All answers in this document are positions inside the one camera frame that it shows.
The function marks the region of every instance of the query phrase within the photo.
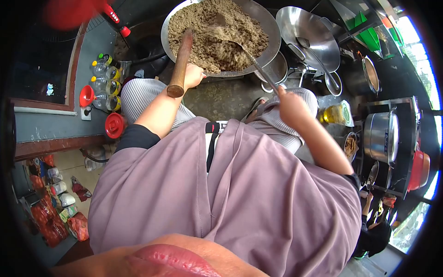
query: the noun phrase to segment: window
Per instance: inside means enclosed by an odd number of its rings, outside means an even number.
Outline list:
[[[423,83],[423,86],[429,96],[432,104],[432,108],[435,110],[440,109],[440,98],[435,83],[434,74],[432,72],[429,58],[426,54],[424,45],[420,41],[420,37],[415,30],[409,17],[403,16],[397,22],[397,27],[403,37],[405,46],[402,47],[402,51],[411,60],[412,64],[417,70],[417,74]]]
[[[441,102],[437,85],[435,83],[434,74],[432,72],[429,58],[426,54],[424,45],[420,41],[420,37],[416,32],[412,22],[407,16],[401,17],[397,22],[397,27],[403,37],[405,46],[402,51],[411,60],[417,74],[423,83],[423,86],[429,96],[432,109],[440,110]],[[441,116],[435,116],[435,125],[437,128],[438,141],[440,148],[442,144],[442,120]],[[435,195],[435,189],[440,177],[440,171],[435,175],[431,185],[429,186],[425,199],[432,200]],[[410,215],[392,232],[390,244],[400,251],[407,253],[413,245],[423,222],[426,220],[426,214],[431,205],[420,202]]]
[[[418,235],[420,227],[425,221],[430,205],[421,202],[391,234],[389,244],[400,251],[407,253]]]
[[[17,107],[74,110],[74,83],[84,28],[62,32],[35,23],[17,51],[7,95]]]

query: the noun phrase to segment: foot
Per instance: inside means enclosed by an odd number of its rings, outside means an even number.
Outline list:
[[[266,103],[266,101],[264,99],[260,100],[260,105]],[[257,115],[257,109],[253,110],[250,115],[248,116],[248,118],[245,120],[245,124],[248,124],[252,121],[254,121],[255,117]]]

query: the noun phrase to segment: lips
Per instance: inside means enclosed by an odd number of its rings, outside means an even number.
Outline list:
[[[196,253],[170,244],[143,247],[126,257],[138,276],[221,277],[221,275]]]

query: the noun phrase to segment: sandal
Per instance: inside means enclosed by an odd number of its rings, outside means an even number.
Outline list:
[[[245,122],[246,119],[248,118],[248,116],[253,112],[253,110],[257,109],[258,105],[260,105],[260,100],[268,101],[269,98],[267,98],[266,96],[263,96],[263,97],[260,97],[259,99],[257,99],[254,103],[254,106],[252,106],[252,109],[249,111],[249,113],[247,113],[245,115],[245,117],[240,122]]]

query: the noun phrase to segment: red fan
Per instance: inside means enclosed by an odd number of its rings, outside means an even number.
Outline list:
[[[107,3],[107,0],[49,0],[43,16],[50,27],[69,31],[103,12]]]

